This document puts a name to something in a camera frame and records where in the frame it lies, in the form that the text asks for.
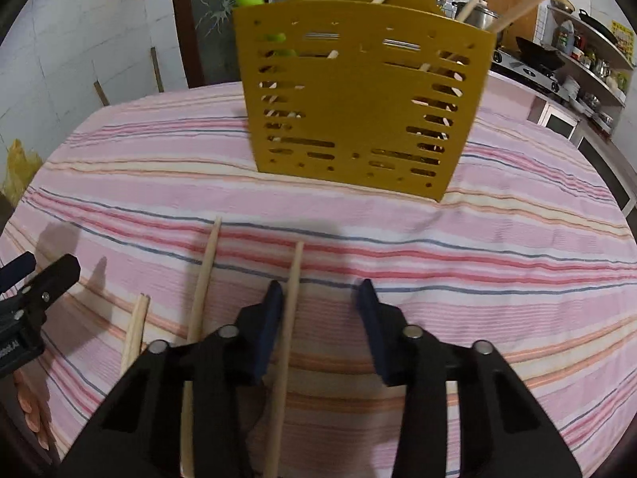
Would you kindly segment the yellow plastic bag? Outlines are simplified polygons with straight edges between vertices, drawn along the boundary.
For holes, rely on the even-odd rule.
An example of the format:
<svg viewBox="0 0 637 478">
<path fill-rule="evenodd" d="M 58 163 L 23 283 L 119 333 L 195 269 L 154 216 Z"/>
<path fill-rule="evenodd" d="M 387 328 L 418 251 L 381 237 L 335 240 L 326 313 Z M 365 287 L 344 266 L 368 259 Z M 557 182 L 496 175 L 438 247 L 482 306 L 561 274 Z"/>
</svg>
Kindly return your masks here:
<svg viewBox="0 0 637 478">
<path fill-rule="evenodd" d="M 42 165 L 43 161 L 37 152 L 26 151 L 19 139 L 13 141 L 6 156 L 6 176 L 1 188 L 13 207 L 17 206 Z"/>
</svg>

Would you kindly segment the pink striped tablecloth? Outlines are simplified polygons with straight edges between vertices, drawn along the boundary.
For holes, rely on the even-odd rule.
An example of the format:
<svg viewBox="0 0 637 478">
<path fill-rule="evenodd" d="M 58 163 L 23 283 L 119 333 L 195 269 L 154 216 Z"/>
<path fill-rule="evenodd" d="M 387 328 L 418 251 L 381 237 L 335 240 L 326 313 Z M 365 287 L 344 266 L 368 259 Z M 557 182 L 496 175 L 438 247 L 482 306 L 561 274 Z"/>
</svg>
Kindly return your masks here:
<svg viewBox="0 0 637 478">
<path fill-rule="evenodd" d="M 63 455 L 117 382 L 140 295 L 145 340 L 185 341 L 219 223 L 206 331 L 286 280 L 303 244 L 282 475 L 390 475 L 404 393 L 373 370 L 353 303 L 366 278 L 438 339 L 491 341 L 593 475 L 636 414 L 636 243 L 579 150 L 482 109 L 432 202 L 260 173 L 245 116 L 236 83 L 100 109 L 32 180 L 2 259 L 71 253 L 82 269 L 21 375 L 40 405 L 37 445 Z"/>
</svg>

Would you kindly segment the dark wooden glass door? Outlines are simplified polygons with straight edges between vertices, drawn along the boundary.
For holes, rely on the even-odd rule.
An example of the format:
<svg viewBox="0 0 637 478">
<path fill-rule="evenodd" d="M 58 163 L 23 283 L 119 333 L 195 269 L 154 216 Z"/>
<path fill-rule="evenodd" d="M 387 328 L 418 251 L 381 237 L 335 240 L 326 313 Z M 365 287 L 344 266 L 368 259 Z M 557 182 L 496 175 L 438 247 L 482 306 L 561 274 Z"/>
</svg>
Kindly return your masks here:
<svg viewBox="0 0 637 478">
<path fill-rule="evenodd" d="M 241 79 L 231 0 L 173 0 L 182 65 L 189 88 Z"/>
</svg>

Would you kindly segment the gas stove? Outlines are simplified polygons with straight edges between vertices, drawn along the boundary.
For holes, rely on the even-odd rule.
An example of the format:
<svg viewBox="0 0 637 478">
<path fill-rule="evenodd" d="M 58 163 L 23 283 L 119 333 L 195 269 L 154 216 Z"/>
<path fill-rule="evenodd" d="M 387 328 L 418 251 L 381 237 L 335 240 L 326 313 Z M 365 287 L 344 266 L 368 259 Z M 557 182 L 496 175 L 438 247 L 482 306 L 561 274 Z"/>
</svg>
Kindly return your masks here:
<svg viewBox="0 0 637 478">
<path fill-rule="evenodd" d="M 495 50 L 492 53 L 491 70 L 545 96 L 552 97 L 552 99 L 560 102 L 569 100 L 568 92 L 561 87 L 554 73 L 545 69 L 533 68 L 502 50 Z"/>
</svg>

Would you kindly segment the yellow perforated utensil holder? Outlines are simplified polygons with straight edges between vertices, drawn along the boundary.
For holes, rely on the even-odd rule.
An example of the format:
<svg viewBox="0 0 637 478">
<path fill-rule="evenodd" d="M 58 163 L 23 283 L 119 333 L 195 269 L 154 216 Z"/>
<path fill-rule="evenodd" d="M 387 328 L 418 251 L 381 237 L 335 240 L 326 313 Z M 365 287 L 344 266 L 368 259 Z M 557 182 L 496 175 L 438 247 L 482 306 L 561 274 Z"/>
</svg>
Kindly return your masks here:
<svg viewBox="0 0 637 478">
<path fill-rule="evenodd" d="M 233 22 L 262 173 L 444 196 L 493 33 L 436 0 L 285 0 L 241 6 Z"/>
</svg>

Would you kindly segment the black wok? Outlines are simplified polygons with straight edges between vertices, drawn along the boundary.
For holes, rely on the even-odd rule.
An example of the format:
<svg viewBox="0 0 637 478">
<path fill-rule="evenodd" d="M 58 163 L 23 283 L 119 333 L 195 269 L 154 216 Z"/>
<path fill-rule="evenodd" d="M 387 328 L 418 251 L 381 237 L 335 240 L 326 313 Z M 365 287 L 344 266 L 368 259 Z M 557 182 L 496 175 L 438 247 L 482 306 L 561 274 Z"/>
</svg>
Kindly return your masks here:
<svg viewBox="0 0 637 478">
<path fill-rule="evenodd" d="M 555 50 L 548 50 L 523 37 L 517 37 L 516 43 L 520 52 L 519 59 L 532 68 L 554 72 L 565 65 Z"/>
</svg>

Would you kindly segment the steel cooking pot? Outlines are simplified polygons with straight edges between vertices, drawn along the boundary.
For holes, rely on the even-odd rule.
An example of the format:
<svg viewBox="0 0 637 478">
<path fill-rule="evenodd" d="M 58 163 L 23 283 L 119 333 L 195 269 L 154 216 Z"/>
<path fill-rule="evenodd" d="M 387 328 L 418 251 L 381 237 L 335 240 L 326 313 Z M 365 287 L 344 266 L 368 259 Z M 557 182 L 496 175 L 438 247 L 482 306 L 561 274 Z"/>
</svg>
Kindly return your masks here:
<svg viewBox="0 0 637 478">
<path fill-rule="evenodd" d="M 464 20 L 467 24 L 486 30 L 499 18 L 499 14 L 491 11 L 485 0 L 479 0 L 472 12 Z"/>
</svg>

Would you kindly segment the rectangular wooden cutting board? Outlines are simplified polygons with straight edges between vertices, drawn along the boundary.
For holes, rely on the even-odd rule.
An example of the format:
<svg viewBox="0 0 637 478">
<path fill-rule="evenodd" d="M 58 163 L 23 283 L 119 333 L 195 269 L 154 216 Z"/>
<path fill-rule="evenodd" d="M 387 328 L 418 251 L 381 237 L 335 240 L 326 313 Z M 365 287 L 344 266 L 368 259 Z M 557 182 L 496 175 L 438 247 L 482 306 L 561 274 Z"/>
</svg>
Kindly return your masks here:
<svg viewBox="0 0 637 478">
<path fill-rule="evenodd" d="M 500 15 L 505 14 L 515 4 L 523 0 L 486 0 L 488 8 Z M 520 37 L 532 41 L 535 34 L 535 25 L 538 21 L 538 6 L 535 6 L 531 11 L 519 18 L 513 24 L 508 26 L 504 30 L 501 47 L 510 53 L 516 53 L 519 51 L 516 38 Z"/>
</svg>

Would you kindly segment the corner wall shelf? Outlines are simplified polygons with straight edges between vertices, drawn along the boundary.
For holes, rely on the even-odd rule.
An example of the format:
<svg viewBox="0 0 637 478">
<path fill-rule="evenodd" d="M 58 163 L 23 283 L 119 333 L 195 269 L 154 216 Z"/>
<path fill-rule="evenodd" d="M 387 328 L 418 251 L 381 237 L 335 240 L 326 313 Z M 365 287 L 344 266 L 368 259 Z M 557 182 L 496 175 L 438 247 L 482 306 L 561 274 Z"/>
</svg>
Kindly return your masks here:
<svg viewBox="0 0 637 478">
<path fill-rule="evenodd" d="M 550 4 L 542 45 L 557 50 L 564 62 L 558 76 L 578 81 L 578 98 L 593 110 L 590 121 L 611 137 L 626 108 L 636 66 L 620 50 L 619 41 L 592 21 L 584 11 L 569 13 Z"/>
</svg>

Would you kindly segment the yellow wall sticker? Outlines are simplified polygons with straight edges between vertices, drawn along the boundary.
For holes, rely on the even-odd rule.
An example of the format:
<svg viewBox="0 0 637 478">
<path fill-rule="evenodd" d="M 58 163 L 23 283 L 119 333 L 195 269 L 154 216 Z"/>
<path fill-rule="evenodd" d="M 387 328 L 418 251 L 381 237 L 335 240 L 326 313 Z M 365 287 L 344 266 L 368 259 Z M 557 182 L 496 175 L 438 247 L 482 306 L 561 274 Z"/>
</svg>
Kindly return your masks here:
<svg viewBox="0 0 637 478">
<path fill-rule="evenodd" d="M 611 32 L 617 38 L 617 48 L 628 62 L 635 65 L 636 32 L 617 21 L 611 22 Z"/>
</svg>

